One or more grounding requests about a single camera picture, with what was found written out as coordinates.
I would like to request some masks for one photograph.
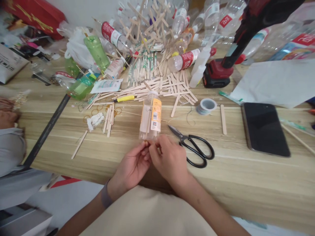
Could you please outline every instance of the phone screen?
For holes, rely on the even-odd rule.
[[[290,157],[290,150],[273,105],[244,103],[242,110],[250,149]]]

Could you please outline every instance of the hand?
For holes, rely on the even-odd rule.
[[[13,128],[18,115],[10,111],[0,110],[0,129]]]
[[[185,183],[188,177],[186,150],[166,135],[161,135],[149,147],[155,168],[172,186]]]
[[[118,169],[107,184],[108,194],[116,201],[142,180],[150,167],[149,143],[143,141],[128,152],[120,162]]]

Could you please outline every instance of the person's arm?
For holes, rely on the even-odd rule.
[[[154,166],[168,181],[176,194],[190,204],[218,236],[250,235],[198,183],[187,169],[186,150],[172,139],[161,135],[151,143]]]
[[[81,234],[112,202],[138,185],[150,167],[148,145],[148,142],[142,142],[125,155],[114,176],[89,204],[59,230],[58,236]]]

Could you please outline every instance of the wire spool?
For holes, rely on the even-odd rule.
[[[217,108],[217,103],[210,99],[202,99],[200,104],[196,107],[196,111],[199,115],[209,115],[213,110]]]

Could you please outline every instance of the white cloth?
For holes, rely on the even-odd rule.
[[[81,236],[183,236],[215,232],[187,202],[137,186],[114,202]]]

